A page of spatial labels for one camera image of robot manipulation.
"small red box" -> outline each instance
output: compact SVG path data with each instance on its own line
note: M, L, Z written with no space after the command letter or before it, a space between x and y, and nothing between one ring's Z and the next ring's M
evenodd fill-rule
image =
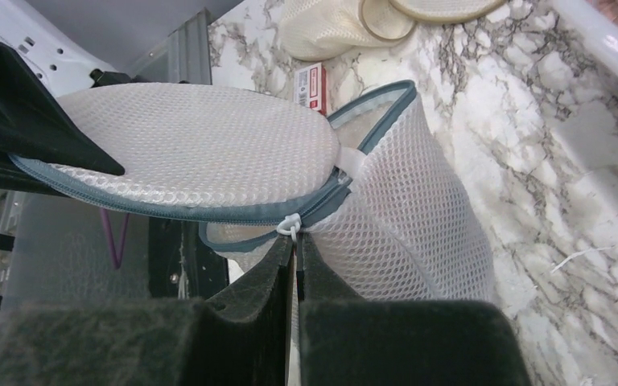
M326 69L321 63L295 72L295 103L326 115Z

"white marble surface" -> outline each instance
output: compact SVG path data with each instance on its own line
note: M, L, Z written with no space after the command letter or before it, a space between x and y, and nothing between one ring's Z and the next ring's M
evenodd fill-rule
M214 84L290 98L306 64L280 48L281 9L246 0L210 27ZM415 80L492 242L535 385L618 384L618 102L578 48L547 1L513 0L324 62L331 111Z

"metal frame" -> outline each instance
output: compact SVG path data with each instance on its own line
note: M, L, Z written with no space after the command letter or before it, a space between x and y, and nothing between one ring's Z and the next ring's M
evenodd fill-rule
M207 32L210 18L209 11L202 10L134 62L127 72L155 82L212 84Z

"mesh laundry bag lid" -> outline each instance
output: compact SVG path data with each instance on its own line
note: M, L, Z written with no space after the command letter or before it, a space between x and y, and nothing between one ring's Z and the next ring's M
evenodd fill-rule
M242 89L121 84L59 103L125 175L14 163L71 197L149 216L276 224L321 192L340 149L319 113Z
M325 60L354 46L392 46L414 26L389 0L286 0L278 33L293 57Z
M390 0L403 14L423 22L462 23L495 10L505 0Z

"purple cable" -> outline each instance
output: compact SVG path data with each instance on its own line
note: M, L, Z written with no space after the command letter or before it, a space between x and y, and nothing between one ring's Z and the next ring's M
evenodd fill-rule
M124 256L124 242L126 240L126 229L129 227L129 213L124 215L124 224L122 224L122 235L119 239L119 251L115 248L115 237L113 236L113 227L110 223L110 216L107 209L101 208L101 222L105 230L105 239L108 241L108 249L110 257L113 259L113 267L119 269L122 266L122 257Z

